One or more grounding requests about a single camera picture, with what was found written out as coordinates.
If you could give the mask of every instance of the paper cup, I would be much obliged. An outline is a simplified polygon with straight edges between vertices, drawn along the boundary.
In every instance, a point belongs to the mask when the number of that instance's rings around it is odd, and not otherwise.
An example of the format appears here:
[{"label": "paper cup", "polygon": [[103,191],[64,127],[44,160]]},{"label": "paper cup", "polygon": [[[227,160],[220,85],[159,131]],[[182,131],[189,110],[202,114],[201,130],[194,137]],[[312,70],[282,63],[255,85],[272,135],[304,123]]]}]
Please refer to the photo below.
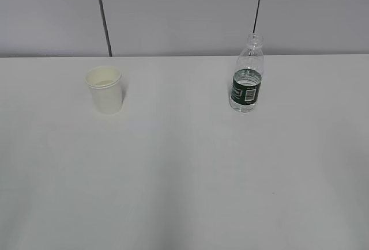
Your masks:
[{"label": "paper cup", "polygon": [[113,66],[95,67],[87,73],[86,83],[99,112],[113,114],[121,110],[121,78],[121,73]]}]

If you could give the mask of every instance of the clear plastic bottle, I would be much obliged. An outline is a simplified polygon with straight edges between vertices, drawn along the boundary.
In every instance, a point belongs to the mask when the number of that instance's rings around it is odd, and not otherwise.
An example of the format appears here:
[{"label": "clear plastic bottle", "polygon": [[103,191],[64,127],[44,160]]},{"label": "clear plastic bottle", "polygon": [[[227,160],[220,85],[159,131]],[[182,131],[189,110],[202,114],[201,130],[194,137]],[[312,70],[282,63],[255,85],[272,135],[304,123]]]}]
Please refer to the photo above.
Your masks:
[{"label": "clear plastic bottle", "polygon": [[264,73],[264,54],[261,50],[262,36],[256,33],[249,34],[246,46],[237,59],[229,99],[231,107],[243,113],[250,112],[255,108]]}]

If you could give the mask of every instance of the white table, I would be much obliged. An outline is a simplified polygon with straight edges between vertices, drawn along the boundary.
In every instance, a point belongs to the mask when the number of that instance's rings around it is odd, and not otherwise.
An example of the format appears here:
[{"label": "white table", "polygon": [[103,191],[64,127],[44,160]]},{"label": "white table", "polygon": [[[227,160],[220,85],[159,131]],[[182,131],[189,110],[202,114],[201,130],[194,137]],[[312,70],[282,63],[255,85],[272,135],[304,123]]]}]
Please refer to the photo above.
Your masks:
[{"label": "white table", "polygon": [[235,59],[0,59],[0,249],[369,249],[369,55],[267,56],[247,114]]}]

